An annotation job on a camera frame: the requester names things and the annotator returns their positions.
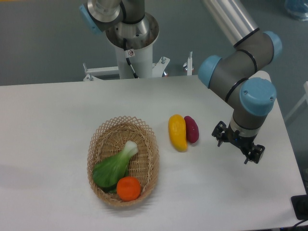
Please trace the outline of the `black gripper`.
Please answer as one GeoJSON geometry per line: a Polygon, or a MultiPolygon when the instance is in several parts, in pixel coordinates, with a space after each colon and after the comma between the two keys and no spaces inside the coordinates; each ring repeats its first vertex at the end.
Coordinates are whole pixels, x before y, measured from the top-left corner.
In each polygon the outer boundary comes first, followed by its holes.
{"type": "Polygon", "coordinates": [[[222,121],[215,126],[212,136],[218,141],[218,147],[220,147],[224,142],[229,142],[241,150],[241,152],[246,156],[244,164],[248,162],[253,162],[258,164],[263,156],[265,147],[263,145],[254,144],[254,136],[244,137],[240,135],[240,132],[233,130],[231,125],[226,126],[222,121]]]}

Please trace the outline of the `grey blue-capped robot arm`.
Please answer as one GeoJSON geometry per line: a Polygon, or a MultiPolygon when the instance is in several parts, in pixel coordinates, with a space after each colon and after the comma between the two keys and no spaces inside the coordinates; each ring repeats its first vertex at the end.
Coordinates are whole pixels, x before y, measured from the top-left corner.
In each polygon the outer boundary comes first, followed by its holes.
{"type": "MultiPolygon", "coordinates": [[[[201,64],[201,82],[233,108],[228,125],[219,122],[213,137],[241,150],[246,160],[258,163],[264,146],[254,144],[276,99],[273,84],[255,77],[282,51],[280,38],[262,32],[238,0],[205,0],[204,6],[224,32],[235,52],[223,59],[212,55],[201,64]]],[[[155,77],[152,46],[159,26],[145,11],[142,0],[89,0],[79,12],[89,29],[105,32],[117,52],[119,75],[125,78],[155,77]]]]}

